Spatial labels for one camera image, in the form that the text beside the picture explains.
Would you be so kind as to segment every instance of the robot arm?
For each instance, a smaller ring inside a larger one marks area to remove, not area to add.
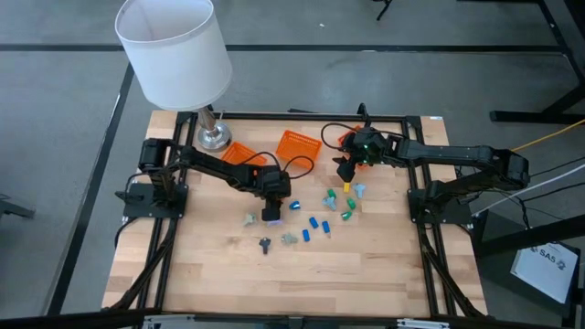
[[[176,161],[164,166],[168,148],[178,152]],[[150,176],[153,193],[152,204],[156,207],[172,208],[180,197],[177,193],[173,172],[181,168],[197,170],[225,180],[229,186],[240,192],[250,192],[266,201],[262,220],[273,221],[281,218],[281,199],[291,195],[291,178],[279,165],[229,164],[213,156],[199,152],[193,146],[176,146],[167,139],[148,139],[143,143],[138,167]],[[144,196],[117,193],[126,201]]]
[[[439,214],[445,205],[459,196],[492,188],[505,191],[525,188],[529,181],[528,160],[510,150],[496,150],[489,146],[428,146],[402,135],[382,132],[366,126],[349,133],[339,151],[349,157],[333,160],[339,164],[337,174],[350,183],[357,164],[392,165],[405,168],[425,164],[465,165],[479,169],[473,175],[451,182],[432,181],[424,190],[413,191],[418,199],[417,209]]]

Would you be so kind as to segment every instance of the desk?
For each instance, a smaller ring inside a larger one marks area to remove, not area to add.
[[[171,138],[176,112],[154,111],[146,137]],[[325,122],[225,120],[234,141],[256,151],[274,152],[284,130],[319,139]],[[427,144],[448,144],[441,118],[421,118]],[[359,122],[345,122],[356,125]],[[399,133],[398,123],[374,122],[380,130]],[[333,143],[346,131],[329,127],[325,139]],[[406,169],[378,165],[359,170],[354,182],[367,186],[364,198],[348,221],[343,183],[331,158],[338,152],[323,146],[311,174],[292,181],[292,197],[284,201],[284,224],[243,227],[247,212],[260,215],[263,201],[230,188],[224,181],[189,171],[186,213],[179,220],[166,285],[163,309],[167,312],[303,314],[328,316],[428,317],[416,227],[410,222]],[[292,168],[292,175],[303,168]],[[433,179],[455,178],[452,166],[431,165]],[[422,175],[417,175],[422,186]],[[327,188],[337,193],[336,212],[321,204]],[[288,204],[299,200],[301,210]],[[332,237],[313,230],[309,217],[328,220]],[[103,305],[117,302],[144,266],[154,220],[136,220],[120,236]],[[303,242],[303,229],[311,241]],[[292,232],[299,243],[284,246],[281,234]],[[485,313],[472,243],[452,225],[442,226],[450,273],[480,311]],[[263,255],[258,242],[272,240]],[[152,306],[158,281],[154,274],[147,306]],[[440,309],[444,312],[441,281],[434,275]]]

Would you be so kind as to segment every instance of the orange plastic container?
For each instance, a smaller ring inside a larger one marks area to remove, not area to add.
[[[291,161],[295,156],[304,155],[316,162],[322,144],[319,140],[287,130],[282,135],[276,154],[287,161]],[[311,162],[307,159],[294,160],[292,165],[311,168]]]
[[[233,142],[229,146],[228,150],[223,154],[221,160],[226,161],[232,165],[239,165],[256,153],[257,152],[254,152],[254,150],[251,150],[242,143]],[[249,160],[246,164],[264,165],[266,164],[266,158],[262,155],[258,155],[255,158]]]

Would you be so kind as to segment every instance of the gray floor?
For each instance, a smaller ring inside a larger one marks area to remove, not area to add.
[[[554,43],[534,5],[396,0],[376,22],[381,4],[367,0],[214,3],[229,44]],[[112,26],[121,4],[2,0],[0,43],[116,43]],[[585,45],[567,9],[558,0],[548,4],[582,63]],[[567,61],[556,56],[232,52],[230,58],[234,80],[214,104],[220,110],[354,112],[363,101],[373,113],[443,116],[452,144],[502,148],[560,127],[491,123],[489,111],[538,111],[577,83]],[[4,217],[0,223],[2,318],[44,310],[126,64],[123,53],[0,53],[0,192],[37,209],[34,220]],[[135,81],[64,312],[100,308],[122,213],[113,192],[134,171],[153,108]],[[538,171],[583,155],[582,138],[582,129],[576,129],[523,155]],[[583,177],[577,174],[557,186]],[[578,215],[585,212],[582,191],[559,193],[537,206],[562,218]],[[482,196],[473,208],[496,198]],[[521,214],[509,204],[495,211],[509,218]],[[531,220],[551,221],[538,213]],[[585,246],[579,239],[571,243]],[[489,281],[484,293],[497,318],[558,324],[557,315]]]

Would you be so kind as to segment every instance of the desk lamp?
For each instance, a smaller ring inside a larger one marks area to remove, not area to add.
[[[228,88],[229,62],[209,0],[127,0],[115,29],[144,96],[161,109],[198,111],[197,140],[210,152],[231,142],[211,103]]]

